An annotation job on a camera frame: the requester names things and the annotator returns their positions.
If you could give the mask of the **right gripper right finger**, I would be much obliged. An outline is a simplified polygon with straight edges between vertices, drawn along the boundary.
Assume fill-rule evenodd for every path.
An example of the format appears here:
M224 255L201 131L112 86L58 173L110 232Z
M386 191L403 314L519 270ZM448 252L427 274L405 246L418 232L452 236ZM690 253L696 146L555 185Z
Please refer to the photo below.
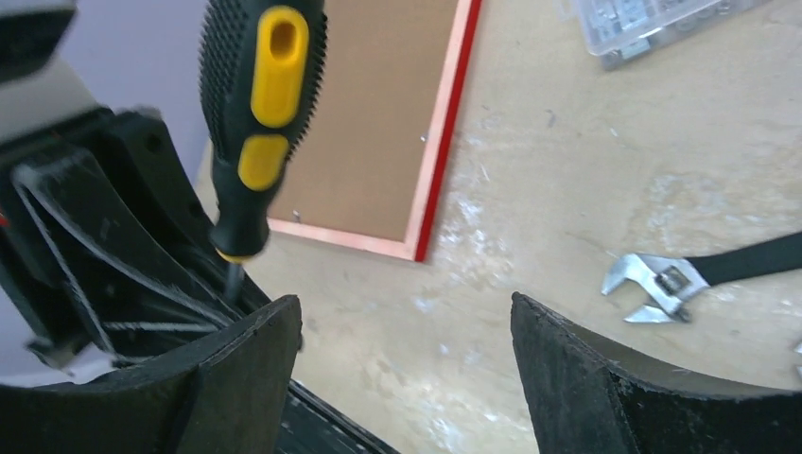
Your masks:
M514 355L543 453L797 453L801 395L683 370L512 296Z

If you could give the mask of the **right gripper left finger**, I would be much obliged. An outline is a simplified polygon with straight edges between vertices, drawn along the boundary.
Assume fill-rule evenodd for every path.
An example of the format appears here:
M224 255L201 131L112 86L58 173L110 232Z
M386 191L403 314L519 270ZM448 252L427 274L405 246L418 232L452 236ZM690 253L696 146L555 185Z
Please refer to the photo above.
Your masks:
M85 384L1 390L5 453L271 453L302 314L288 295Z

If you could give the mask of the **red picture frame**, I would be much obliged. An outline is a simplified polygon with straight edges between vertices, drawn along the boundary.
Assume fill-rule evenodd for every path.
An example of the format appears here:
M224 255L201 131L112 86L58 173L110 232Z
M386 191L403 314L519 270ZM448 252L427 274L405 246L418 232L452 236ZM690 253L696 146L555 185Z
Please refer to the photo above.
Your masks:
M273 231L422 262L477 1L330 1L323 87Z

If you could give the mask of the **black yellow screwdriver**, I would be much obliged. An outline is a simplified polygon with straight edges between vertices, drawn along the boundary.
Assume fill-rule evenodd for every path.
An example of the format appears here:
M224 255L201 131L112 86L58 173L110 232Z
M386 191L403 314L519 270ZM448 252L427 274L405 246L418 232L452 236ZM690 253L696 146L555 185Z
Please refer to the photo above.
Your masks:
M228 262L224 300L270 235L270 205L306 136L322 85L322 1L211 1L201 33L200 103L214 149L218 220L210 240Z

